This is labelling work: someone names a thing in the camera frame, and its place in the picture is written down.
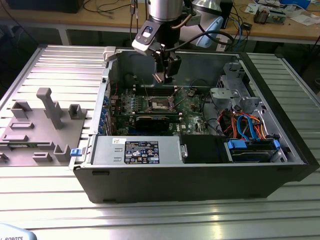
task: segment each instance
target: warning label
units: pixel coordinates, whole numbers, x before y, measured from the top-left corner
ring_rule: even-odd
[[[124,150],[126,164],[159,164],[157,141],[126,141]]]

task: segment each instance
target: blue cable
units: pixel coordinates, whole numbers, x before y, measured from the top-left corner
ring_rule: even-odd
[[[236,52],[236,51],[238,50],[238,48],[239,48],[240,43],[242,42],[242,40],[241,40],[241,37],[242,37],[242,28],[241,28],[240,23],[239,23],[237,20],[235,20],[235,19],[232,19],[232,20],[233,20],[234,22],[236,22],[236,23],[238,24],[238,26],[239,26],[239,41],[238,41],[238,43],[236,44],[235,49],[234,49],[234,51]]]
[[[244,137],[246,141],[249,141],[249,138],[248,138],[246,135],[244,135],[244,134],[242,133],[241,129],[240,129],[240,122],[241,122],[241,119],[244,118],[244,117],[246,117],[246,118],[248,119],[248,124],[249,124],[250,133],[251,133],[252,138],[253,138],[253,139],[258,139],[258,136],[257,136],[257,134],[256,134],[256,132],[255,132],[255,130],[254,130],[254,125],[253,125],[250,117],[248,117],[248,116],[246,116],[246,115],[241,115],[241,116],[239,116],[239,117],[238,117],[238,120],[236,121],[236,129],[238,130],[239,134],[240,134],[242,137]]]

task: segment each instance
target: motherboard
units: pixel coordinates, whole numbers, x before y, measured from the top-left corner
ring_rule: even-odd
[[[124,89],[110,98],[112,134],[117,136],[206,135],[204,95],[195,88]]]

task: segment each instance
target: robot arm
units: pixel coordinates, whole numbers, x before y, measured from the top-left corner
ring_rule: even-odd
[[[183,0],[151,0],[149,1],[149,19],[145,21],[137,33],[132,46],[145,55],[153,56],[156,71],[153,74],[158,83],[172,82],[181,65],[181,59],[174,51],[180,38],[180,28],[192,17],[191,0],[185,3],[191,9],[183,12]]]

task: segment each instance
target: white sticker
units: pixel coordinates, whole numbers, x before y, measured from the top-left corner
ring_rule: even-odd
[[[126,138],[113,138],[112,144],[126,144]]]

